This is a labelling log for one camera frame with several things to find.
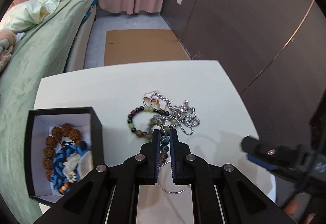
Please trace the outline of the black jewelry box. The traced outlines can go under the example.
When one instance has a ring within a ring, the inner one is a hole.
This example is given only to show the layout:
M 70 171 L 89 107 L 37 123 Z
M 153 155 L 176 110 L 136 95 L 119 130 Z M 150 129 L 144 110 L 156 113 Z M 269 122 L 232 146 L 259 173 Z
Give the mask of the black jewelry box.
M 24 170 L 31 199 L 52 206 L 79 181 L 66 177 L 72 154 L 92 151 L 93 168 L 105 162 L 102 124 L 92 107 L 30 110 L 24 143 Z

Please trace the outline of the silver bangle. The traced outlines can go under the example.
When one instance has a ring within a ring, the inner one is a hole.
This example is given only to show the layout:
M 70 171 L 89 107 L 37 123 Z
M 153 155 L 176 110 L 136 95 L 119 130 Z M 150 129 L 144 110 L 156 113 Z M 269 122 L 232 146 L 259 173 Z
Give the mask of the silver bangle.
M 159 188 L 170 195 L 178 195 L 188 190 L 191 185 L 176 185 L 172 178 L 172 165 L 171 161 L 166 161 L 159 168 L 157 178 Z

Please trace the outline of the white organza pouch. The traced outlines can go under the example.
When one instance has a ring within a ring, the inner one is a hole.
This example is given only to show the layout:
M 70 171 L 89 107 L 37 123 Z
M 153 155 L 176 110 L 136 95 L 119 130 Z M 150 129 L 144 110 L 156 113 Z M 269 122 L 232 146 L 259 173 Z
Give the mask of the white organza pouch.
M 87 151 L 85 154 L 72 154 L 64 162 L 62 173 L 68 177 L 74 172 L 79 179 L 85 177 L 93 169 L 92 151 Z

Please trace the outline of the brown cardboard sheet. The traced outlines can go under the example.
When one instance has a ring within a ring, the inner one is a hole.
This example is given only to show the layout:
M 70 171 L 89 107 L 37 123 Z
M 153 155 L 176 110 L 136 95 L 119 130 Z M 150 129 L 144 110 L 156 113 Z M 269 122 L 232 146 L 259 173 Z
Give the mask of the brown cardboard sheet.
M 105 66 L 188 59 L 172 30 L 112 30 L 106 34 Z

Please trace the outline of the dark brown wardrobe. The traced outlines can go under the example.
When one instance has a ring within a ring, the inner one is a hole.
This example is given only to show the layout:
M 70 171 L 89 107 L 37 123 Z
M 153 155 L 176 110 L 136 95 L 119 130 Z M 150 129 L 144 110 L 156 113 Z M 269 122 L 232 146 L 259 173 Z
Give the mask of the dark brown wardrobe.
M 164 0 L 162 16 L 191 59 L 215 59 L 260 139 L 309 145 L 325 91 L 325 0 Z

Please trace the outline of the green bed sheet mattress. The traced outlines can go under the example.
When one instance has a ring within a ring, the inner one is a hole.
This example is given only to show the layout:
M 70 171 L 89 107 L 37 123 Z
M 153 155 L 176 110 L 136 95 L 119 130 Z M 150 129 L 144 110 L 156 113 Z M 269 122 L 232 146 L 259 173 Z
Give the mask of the green bed sheet mattress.
M 29 198 L 24 172 L 24 140 L 28 112 L 40 81 L 64 71 L 70 48 L 94 0 L 37 0 L 51 11 L 27 30 L 1 73 L 1 196 L 19 223 L 41 216 Z

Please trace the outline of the light green pillow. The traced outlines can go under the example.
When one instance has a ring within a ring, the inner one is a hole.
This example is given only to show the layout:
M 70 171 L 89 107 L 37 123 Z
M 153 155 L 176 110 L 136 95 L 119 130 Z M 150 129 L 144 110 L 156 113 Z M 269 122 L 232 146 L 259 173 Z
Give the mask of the light green pillow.
M 62 0 L 29 0 L 8 10 L 1 20 L 1 30 L 14 34 L 25 32 L 40 25 L 45 18 L 54 14 Z

